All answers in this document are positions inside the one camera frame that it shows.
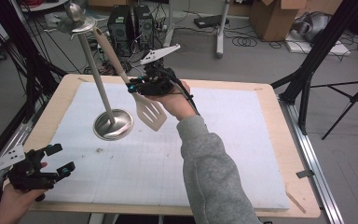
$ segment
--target tripod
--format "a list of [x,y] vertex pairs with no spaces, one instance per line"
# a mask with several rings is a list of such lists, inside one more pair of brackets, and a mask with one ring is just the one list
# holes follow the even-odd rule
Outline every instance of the tripod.
[[350,111],[350,109],[354,106],[354,104],[358,103],[358,92],[356,92],[353,96],[347,94],[344,91],[341,91],[335,86],[343,86],[343,85],[351,85],[351,84],[358,84],[358,81],[354,82],[342,82],[342,83],[334,83],[334,84],[326,84],[326,85],[319,85],[319,86],[311,86],[311,88],[319,88],[319,87],[328,87],[332,89],[333,91],[337,91],[338,93],[348,97],[350,99],[351,104],[345,109],[345,111],[339,116],[337,121],[333,124],[333,126],[327,131],[327,133],[322,137],[322,140],[324,140],[327,135],[333,131],[333,129],[338,125],[338,123],[344,118],[344,116]]

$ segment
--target gray sleeve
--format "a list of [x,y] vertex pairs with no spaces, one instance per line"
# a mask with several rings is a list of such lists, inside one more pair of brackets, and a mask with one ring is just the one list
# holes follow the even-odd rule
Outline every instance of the gray sleeve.
[[196,222],[260,224],[220,137],[208,132],[200,116],[182,120],[177,129],[183,142],[187,196]]

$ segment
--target gray floor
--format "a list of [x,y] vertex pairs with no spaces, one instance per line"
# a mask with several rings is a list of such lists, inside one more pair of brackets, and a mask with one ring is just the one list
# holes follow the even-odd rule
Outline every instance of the gray floor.
[[[195,28],[193,18],[188,15],[178,25]],[[246,19],[230,20],[231,28],[246,25]],[[76,39],[70,41],[69,36],[58,33],[52,36],[77,67],[85,64]],[[296,71],[306,57],[304,54],[289,53],[284,44],[280,49],[273,49],[269,43],[257,40],[255,47],[236,47],[231,39],[226,38],[224,57],[216,59],[215,36],[187,30],[175,31],[172,42],[180,44],[182,48],[166,57],[165,65],[171,67],[179,78],[272,83]],[[47,46],[55,64],[62,69],[73,70],[51,41]],[[355,45],[348,46],[348,49],[355,48]],[[314,75],[312,85],[357,80],[358,51],[352,51],[351,56],[345,57],[342,62],[335,56],[328,56]],[[283,92],[284,88],[280,87],[276,93]],[[344,86],[341,89],[354,94],[358,91],[358,85]],[[0,133],[23,102],[21,84],[11,61],[0,61]],[[307,130],[343,220],[345,223],[358,223],[358,104],[327,139],[321,140],[348,102],[348,98],[327,88],[311,89]],[[38,223],[87,223],[88,217],[89,214],[85,213],[30,212],[22,223],[34,223],[35,220]],[[262,220],[273,221],[274,224],[328,223],[324,213],[315,219],[262,217]]]

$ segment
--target metal pole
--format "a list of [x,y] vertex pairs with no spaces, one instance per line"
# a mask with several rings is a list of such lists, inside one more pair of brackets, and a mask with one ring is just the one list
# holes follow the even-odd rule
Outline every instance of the metal pole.
[[106,114],[108,118],[110,119],[110,124],[115,124],[115,117],[113,116],[112,108],[110,107],[109,100],[106,96],[106,91],[103,87],[103,81],[101,80],[100,73],[98,72],[97,66],[95,65],[94,59],[92,57],[91,49],[89,46],[89,43],[87,41],[85,34],[77,35],[80,40],[81,47],[84,50],[84,53],[86,54],[87,62],[89,63],[89,68],[91,69],[91,73],[94,76],[95,83],[97,84],[98,92],[101,95],[101,98],[103,99],[103,105],[106,110]]

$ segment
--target spatula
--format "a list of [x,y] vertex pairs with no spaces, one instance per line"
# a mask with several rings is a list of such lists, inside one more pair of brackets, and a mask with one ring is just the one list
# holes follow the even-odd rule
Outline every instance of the spatula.
[[[98,44],[103,49],[104,54],[109,59],[109,62],[116,68],[118,75],[123,78],[125,83],[130,83],[126,72],[121,66],[121,63],[118,60],[118,57],[115,54],[115,51],[113,50],[106,36],[98,27],[94,27],[92,32],[94,33],[95,39],[97,40]],[[144,124],[146,124],[152,130],[158,131],[158,129],[167,119],[164,110],[157,102],[144,98],[137,92],[132,93],[132,96],[136,103],[136,112],[138,114],[139,119],[143,121]]]

